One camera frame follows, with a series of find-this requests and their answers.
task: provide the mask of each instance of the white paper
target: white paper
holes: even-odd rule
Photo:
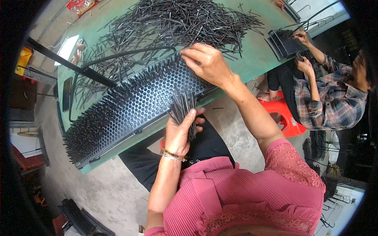
[[[65,39],[62,46],[59,48],[58,55],[63,57],[63,59],[68,60],[70,58],[71,52],[76,48],[76,42],[79,39],[79,35],[73,36],[71,38]],[[54,66],[59,66],[60,63],[55,62]]]

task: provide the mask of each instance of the hand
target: hand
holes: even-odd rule
[[[308,40],[308,35],[305,31],[297,31],[293,33],[293,39],[298,39],[303,45],[310,46],[311,43]]]
[[[171,118],[167,122],[165,149],[170,153],[185,156],[189,151],[189,142],[187,141],[188,131],[194,120],[197,124],[205,123],[205,119],[196,116],[205,113],[204,107],[191,109],[184,121],[177,125]],[[203,128],[197,126],[197,132],[201,132]]]
[[[223,90],[239,79],[228,67],[222,53],[210,45],[195,43],[181,50],[181,54],[196,75]]]
[[[298,70],[305,73],[307,76],[314,74],[314,69],[312,68],[311,62],[306,57],[302,58],[305,60],[304,62],[295,59],[295,63],[297,64]]]

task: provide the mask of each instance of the person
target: person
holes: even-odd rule
[[[313,235],[325,193],[320,177],[220,51],[196,43],[181,54],[198,76],[234,100],[264,155],[265,170],[239,168],[204,119],[205,108],[192,109],[180,125],[169,119],[163,156],[147,150],[151,140],[119,155],[150,191],[144,235]],[[194,121],[197,137],[188,143]],[[189,160],[182,162],[184,156]]]
[[[281,86],[293,118],[307,129],[343,130],[354,127],[364,114],[367,94],[373,87],[372,70],[363,51],[359,51],[353,67],[350,67],[336,62],[313,46],[306,32],[297,31],[294,38],[308,47],[328,75],[316,78],[306,57],[303,57],[304,62],[296,59],[288,61],[268,72],[270,92],[260,95],[259,99],[275,100]]]

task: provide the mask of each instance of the plastic bag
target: plastic bag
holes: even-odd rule
[[[95,5],[95,0],[69,0],[66,7],[79,17]]]

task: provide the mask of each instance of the red plastic stool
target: red plastic stool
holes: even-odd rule
[[[283,92],[278,91],[277,96],[281,99],[269,102],[259,100],[259,102],[268,113],[279,113],[281,115],[281,125],[283,125],[281,131],[285,137],[295,137],[303,134],[306,131],[306,128],[297,123],[291,115],[291,112],[285,102]]]

